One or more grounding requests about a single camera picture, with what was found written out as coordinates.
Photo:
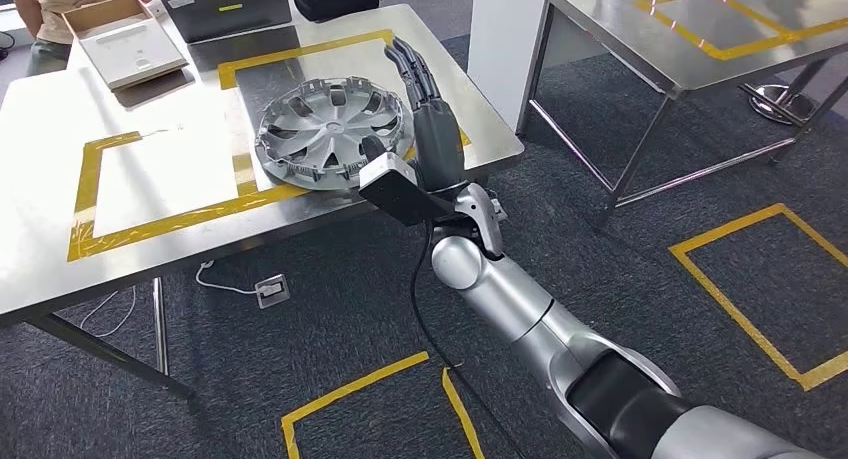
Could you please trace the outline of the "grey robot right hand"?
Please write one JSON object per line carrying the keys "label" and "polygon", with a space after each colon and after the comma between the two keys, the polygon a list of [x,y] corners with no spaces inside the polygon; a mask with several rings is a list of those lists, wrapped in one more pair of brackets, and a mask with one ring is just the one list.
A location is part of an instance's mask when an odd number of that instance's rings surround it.
{"label": "grey robot right hand", "polygon": [[460,128],[425,59],[399,37],[385,47],[384,53],[395,64],[410,101],[418,186],[440,193],[461,184],[464,152]]}

